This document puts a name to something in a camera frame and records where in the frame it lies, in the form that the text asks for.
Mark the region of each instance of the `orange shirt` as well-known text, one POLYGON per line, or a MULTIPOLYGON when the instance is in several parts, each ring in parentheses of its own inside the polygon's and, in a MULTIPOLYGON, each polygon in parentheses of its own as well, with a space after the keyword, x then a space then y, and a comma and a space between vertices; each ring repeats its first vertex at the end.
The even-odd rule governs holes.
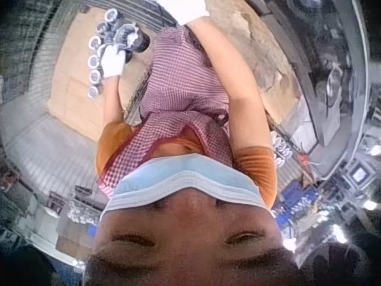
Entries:
MULTIPOLYGON (((139 127, 134 128, 123 122, 112 122, 103 130, 98 141, 96 171, 100 175, 113 154, 139 127)), ((202 144, 191 129, 186 129, 178 138, 160 144, 152 150, 151 158, 178 156, 197 153, 204 154, 202 144)), ((270 208, 276 198, 276 170, 273 152, 266 147, 249 147, 233 154, 235 169, 249 176, 259 187, 261 196, 270 208)))

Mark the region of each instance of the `apron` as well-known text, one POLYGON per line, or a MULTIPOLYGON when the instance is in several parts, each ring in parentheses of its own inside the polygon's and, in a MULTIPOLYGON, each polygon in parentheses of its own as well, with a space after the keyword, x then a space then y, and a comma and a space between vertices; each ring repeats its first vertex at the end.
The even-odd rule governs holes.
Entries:
POLYGON ((110 158, 99 188, 111 197, 120 180, 185 128, 195 132, 206 156, 232 167, 228 108, 227 94, 190 31, 163 31, 155 40, 152 73, 140 103, 142 127, 110 158))

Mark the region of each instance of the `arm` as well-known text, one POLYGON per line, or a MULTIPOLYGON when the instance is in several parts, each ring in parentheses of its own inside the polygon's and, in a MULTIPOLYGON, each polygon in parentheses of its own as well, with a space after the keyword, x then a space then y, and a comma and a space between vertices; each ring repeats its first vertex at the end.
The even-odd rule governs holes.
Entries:
POLYGON ((246 61, 208 17, 188 23, 204 47, 229 96, 233 152, 246 147, 271 148, 270 130, 254 75, 246 61))
POLYGON ((125 60, 126 52, 119 51, 117 45, 108 46, 101 60, 103 77, 105 78, 104 126, 111 122, 123 122, 123 109, 118 87, 125 60))
POLYGON ((105 107, 103 114, 103 124, 106 126, 111 122, 123 121, 123 109, 119 97, 120 76, 105 79, 105 107))

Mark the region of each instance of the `eyebrow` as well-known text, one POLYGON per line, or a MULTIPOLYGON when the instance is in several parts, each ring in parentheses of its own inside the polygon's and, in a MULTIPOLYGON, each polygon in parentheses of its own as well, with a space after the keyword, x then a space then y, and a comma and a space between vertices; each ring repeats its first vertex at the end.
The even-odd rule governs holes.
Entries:
POLYGON ((223 266, 233 266, 240 269, 260 268, 271 264, 278 263, 284 258, 291 256, 284 247, 271 249, 259 256, 250 257, 248 259, 227 260, 222 263, 223 266))

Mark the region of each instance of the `light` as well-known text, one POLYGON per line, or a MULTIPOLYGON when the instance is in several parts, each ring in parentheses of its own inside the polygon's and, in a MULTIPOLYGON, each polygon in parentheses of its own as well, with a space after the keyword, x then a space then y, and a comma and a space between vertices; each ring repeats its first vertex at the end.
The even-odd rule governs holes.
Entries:
POLYGON ((364 204, 363 207, 367 210, 375 210, 377 207, 377 203, 371 200, 367 200, 364 204))
POLYGON ((340 243, 346 243, 348 240, 344 236, 343 230, 338 225, 333 225, 333 234, 336 237, 337 241, 340 243))
POLYGON ((283 246, 285 249, 295 252, 296 250, 296 238, 288 238, 286 240, 283 240, 283 246))
POLYGON ((328 216, 329 212, 327 210, 322 210, 319 214, 322 216, 328 216))
POLYGON ((380 154, 381 154, 381 146, 380 145, 375 145, 370 150, 370 155, 372 155, 372 156, 378 156, 380 154))

